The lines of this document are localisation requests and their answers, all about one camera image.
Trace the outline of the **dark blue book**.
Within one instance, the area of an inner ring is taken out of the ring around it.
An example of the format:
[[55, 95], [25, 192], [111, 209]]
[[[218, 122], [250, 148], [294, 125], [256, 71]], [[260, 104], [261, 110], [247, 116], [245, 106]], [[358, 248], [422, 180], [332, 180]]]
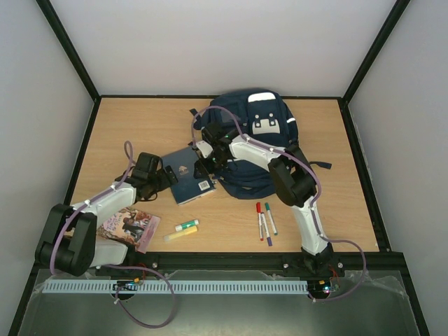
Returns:
[[170, 166], [178, 179], [171, 187], [171, 193], [178, 205], [186, 204], [216, 190], [214, 183], [206, 176], [196, 178], [195, 163], [198, 160], [196, 152], [191, 147], [177, 150], [162, 157], [164, 166]]

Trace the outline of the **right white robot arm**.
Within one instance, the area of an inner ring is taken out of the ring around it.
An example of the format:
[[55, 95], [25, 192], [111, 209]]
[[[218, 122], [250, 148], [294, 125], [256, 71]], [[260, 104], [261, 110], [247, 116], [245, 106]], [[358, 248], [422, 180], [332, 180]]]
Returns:
[[291, 208], [300, 229], [304, 271], [310, 277], [329, 274], [334, 255], [317, 209], [321, 184], [299, 147], [269, 145], [240, 128], [225, 133], [221, 126], [211, 124], [202, 130], [200, 141], [192, 140], [192, 148], [198, 152], [198, 165], [208, 174], [231, 159], [245, 160], [269, 172], [276, 196]]

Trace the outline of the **navy blue student backpack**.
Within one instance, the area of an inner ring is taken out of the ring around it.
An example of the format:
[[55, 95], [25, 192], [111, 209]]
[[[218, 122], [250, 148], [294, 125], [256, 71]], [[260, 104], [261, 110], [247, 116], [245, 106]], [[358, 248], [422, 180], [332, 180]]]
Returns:
[[[237, 128], [263, 143], [299, 147], [299, 130], [293, 114], [279, 93], [261, 88], [228, 92], [213, 99], [201, 113], [192, 110], [194, 130], [211, 124], [225, 133]], [[275, 195], [269, 172], [245, 160], [231, 159], [227, 167], [212, 175], [225, 191], [240, 200]]]

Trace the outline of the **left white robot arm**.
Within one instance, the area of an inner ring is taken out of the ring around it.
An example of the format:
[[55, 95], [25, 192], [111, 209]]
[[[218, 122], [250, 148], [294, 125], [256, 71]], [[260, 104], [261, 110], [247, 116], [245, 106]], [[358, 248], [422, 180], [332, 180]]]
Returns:
[[120, 265], [128, 245], [97, 239], [97, 228], [119, 210], [146, 202], [178, 183], [174, 170], [162, 159], [140, 153], [105, 190], [77, 204], [56, 204], [46, 219], [34, 253], [35, 261], [55, 274], [80, 276], [91, 267]]

